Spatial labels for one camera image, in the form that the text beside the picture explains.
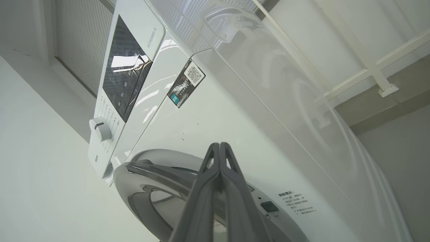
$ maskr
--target washing machine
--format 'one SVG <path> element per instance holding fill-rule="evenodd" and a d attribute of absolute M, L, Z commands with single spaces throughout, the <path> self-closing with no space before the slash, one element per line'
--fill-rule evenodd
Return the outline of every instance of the washing machine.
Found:
<path fill-rule="evenodd" d="M 118 0 L 89 122 L 97 175 L 167 242 L 227 142 L 275 241 L 412 241 L 384 173 L 249 3 Z"/>

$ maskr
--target white bracket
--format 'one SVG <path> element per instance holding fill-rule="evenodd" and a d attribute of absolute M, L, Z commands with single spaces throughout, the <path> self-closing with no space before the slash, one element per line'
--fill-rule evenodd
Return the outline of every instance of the white bracket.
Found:
<path fill-rule="evenodd" d="M 391 86 L 387 88 L 385 91 L 383 91 L 382 89 L 379 89 L 378 93 L 381 97 L 386 97 L 398 90 L 399 90 L 398 87 L 396 87 L 394 84 L 391 84 Z"/>

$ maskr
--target white wall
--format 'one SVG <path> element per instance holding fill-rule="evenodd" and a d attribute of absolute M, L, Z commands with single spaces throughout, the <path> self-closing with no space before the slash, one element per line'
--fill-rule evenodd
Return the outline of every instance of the white wall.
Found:
<path fill-rule="evenodd" d="M 415 242 L 430 241 L 430 105 L 363 133 L 384 171 Z"/>
<path fill-rule="evenodd" d="M 0 43 L 38 58 L 34 0 L 2 0 Z"/>
<path fill-rule="evenodd" d="M 397 0 L 333 0 L 336 10 L 375 62 L 415 36 L 412 27 L 396 7 L 395 1 Z M 430 0 L 398 1 L 405 5 L 407 17 L 419 31 L 430 28 Z M 327 79 L 327 83 L 323 83 L 326 91 L 364 69 L 364 65 L 328 21 L 315 0 L 279 0 L 270 15 Z M 276 32 L 267 18 L 263 22 Z M 291 49 L 288 47 L 291 43 L 284 40 L 281 42 L 287 49 Z M 427 43 L 384 68 L 382 72 L 389 77 L 429 53 L 430 43 Z M 375 84 L 373 78 L 368 78 L 339 95 L 337 100 L 332 100 L 331 103 L 342 103 Z"/>
<path fill-rule="evenodd" d="M 88 143 L 2 57 L 0 103 L 0 241 L 158 241 L 96 178 Z"/>
<path fill-rule="evenodd" d="M 55 68 L 51 68 L 39 59 L 26 56 L 3 44 L 0 44 L 0 55 L 55 112 L 89 142 L 91 133 L 88 120 L 93 118 L 95 98 L 67 70 L 61 69 L 58 66 L 60 63 L 54 63 Z"/>

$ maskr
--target control panel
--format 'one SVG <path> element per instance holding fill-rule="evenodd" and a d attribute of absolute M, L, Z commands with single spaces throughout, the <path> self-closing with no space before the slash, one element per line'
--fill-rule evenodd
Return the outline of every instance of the control panel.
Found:
<path fill-rule="evenodd" d="M 88 158 L 107 183 L 112 181 L 112 154 L 151 66 L 152 61 L 118 16 L 94 118 L 89 121 Z"/>
<path fill-rule="evenodd" d="M 125 122 L 103 90 L 98 92 L 93 119 L 89 121 L 91 138 L 88 158 L 100 178 L 108 179 L 106 170 Z"/>
<path fill-rule="evenodd" d="M 103 90 L 120 117 L 127 122 L 152 61 L 130 33 L 121 16 L 107 59 Z"/>

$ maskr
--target label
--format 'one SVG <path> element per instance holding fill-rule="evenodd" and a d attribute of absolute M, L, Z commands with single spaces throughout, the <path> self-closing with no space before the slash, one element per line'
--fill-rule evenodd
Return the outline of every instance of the label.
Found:
<path fill-rule="evenodd" d="M 287 204 L 288 208 L 293 210 L 297 215 L 305 215 L 316 212 L 309 201 L 301 193 L 294 193 L 292 191 L 283 192 L 278 194 L 282 200 Z"/>
<path fill-rule="evenodd" d="M 204 77 L 205 74 L 200 68 L 192 60 L 189 60 L 167 96 L 180 108 Z"/>

